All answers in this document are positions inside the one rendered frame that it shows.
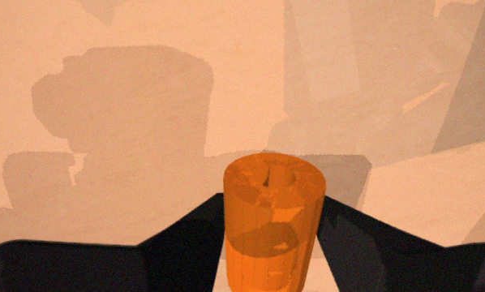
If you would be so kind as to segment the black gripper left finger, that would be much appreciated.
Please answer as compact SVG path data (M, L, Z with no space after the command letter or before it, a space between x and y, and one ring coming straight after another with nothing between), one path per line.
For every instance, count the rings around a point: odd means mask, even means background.
M135 245L0 243L0 292L212 292L225 235L224 193Z

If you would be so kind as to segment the orange knob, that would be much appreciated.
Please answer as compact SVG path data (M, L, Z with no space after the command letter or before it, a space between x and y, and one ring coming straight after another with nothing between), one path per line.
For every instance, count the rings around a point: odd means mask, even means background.
M231 292L302 292L326 179L286 154L241 157L224 171L225 266Z

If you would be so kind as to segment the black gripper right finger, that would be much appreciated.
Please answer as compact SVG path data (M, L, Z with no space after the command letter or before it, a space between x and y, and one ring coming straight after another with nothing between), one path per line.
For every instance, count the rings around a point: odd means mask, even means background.
M443 247L328 196L316 237L339 292L485 292L485 242Z

